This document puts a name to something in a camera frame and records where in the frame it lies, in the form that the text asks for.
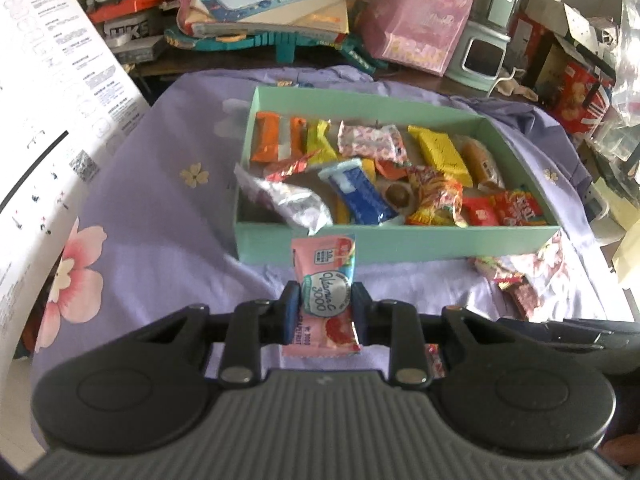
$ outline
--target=pink gift bag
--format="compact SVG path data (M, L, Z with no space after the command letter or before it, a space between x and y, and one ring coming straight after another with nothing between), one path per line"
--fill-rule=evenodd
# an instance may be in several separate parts
M442 76L473 0L375 0L360 33L373 57Z

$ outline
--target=instruction sheet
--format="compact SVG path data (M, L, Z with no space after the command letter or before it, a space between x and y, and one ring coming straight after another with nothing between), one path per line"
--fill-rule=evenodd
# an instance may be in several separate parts
M148 105L77 0L0 0L0 388L100 171Z

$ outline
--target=purple bedsheet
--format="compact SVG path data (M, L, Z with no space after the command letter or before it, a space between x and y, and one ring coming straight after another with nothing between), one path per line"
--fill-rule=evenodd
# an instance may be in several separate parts
M57 364L188 304L205 303L213 312L229 312L244 300L276 298L293 278L289 268L240 264L232 232L232 170L241 153L249 104L256 85L278 80L490 114L531 168L571 240L564 247L572 267L570 288L546 306L548 316L632 319L574 189L584 186L588 176L558 124L536 108L450 99L402 84L373 82L350 67L217 70L185 75L172 85L98 175L79 218L81 233L101 226L106 234L101 253L89 265L103 281L97 313L77 322L82 316L62 312L57 335L34 358L33 384ZM208 178L201 174L192 188L180 174L196 163ZM549 178L554 173L557 179ZM466 305L492 319L511 312L501 293L466 260L358 266L356 256L355 277L373 298L409 301L424 313L439 313L448 304ZM220 348L215 348L209 375L216 372L219 357ZM385 370L387 361L388 351L377 347L357 356L302 360L283 358L280 348L271 346L263 350L262 363L265 368Z

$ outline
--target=screw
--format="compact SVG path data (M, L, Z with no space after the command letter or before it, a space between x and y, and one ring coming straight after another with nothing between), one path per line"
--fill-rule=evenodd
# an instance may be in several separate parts
M243 366L230 366L229 368L222 370L222 373L220 374L220 378L225 381L225 383L233 384L246 384L253 376L254 374L251 370Z
M417 386L427 382L427 374L418 368L402 368L396 372L396 381Z

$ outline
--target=green box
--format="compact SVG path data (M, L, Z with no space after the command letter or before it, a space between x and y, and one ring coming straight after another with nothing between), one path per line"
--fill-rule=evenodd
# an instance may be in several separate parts
M525 186L542 208L546 226L519 227L418 227L335 225L322 235L353 234L357 261L426 262L465 256L503 256L539 250L558 231L558 222L546 204L535 179L518 161L501 134L485 118L449 107L403 101L338 90L313 88L258 87L246 127L241 164L249 167L255 115L259 111L278 112L304 118L359 119L381 124L415 124L438 132L462 134L480 140L493 153L509 189ZM250 203L238 190L234 229L240 261L247 264L290 265L292 238L306 237L302 228L283 223L246 221Z

